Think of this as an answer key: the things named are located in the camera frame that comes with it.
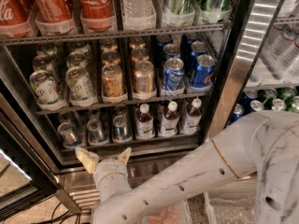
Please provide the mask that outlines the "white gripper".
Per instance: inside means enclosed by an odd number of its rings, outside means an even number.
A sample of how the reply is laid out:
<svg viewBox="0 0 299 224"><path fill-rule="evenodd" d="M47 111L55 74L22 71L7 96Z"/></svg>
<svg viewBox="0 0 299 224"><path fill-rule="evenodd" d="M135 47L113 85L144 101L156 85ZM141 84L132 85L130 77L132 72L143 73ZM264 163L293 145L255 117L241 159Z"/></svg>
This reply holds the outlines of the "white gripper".
<svg viewBox="0 0 299 224"><path fill-rule="evenodd" d="M128 147L118 156L118 159L106 159L99 162L97 154L82 147L76 148L78 160L89 174L93 174L94 183L102 203L116 194L132 189L128 182L126 165L131 152L132 149Z"/></svg>

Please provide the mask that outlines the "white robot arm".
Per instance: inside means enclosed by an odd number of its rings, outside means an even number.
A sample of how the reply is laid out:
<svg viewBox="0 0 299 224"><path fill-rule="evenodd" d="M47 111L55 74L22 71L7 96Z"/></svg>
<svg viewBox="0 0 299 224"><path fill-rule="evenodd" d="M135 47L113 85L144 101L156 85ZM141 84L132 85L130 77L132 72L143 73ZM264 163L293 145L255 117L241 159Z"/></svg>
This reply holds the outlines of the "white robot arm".
<svg viewBox="0 0 299 224"><path fill-rule="evenodd" d="M299 222L299 115L265 110L238 119L139 187L128 183L131 150L116 159L78 147L101 201L92 224L136 224L155 211L257 174L255 224Z"/></svg>

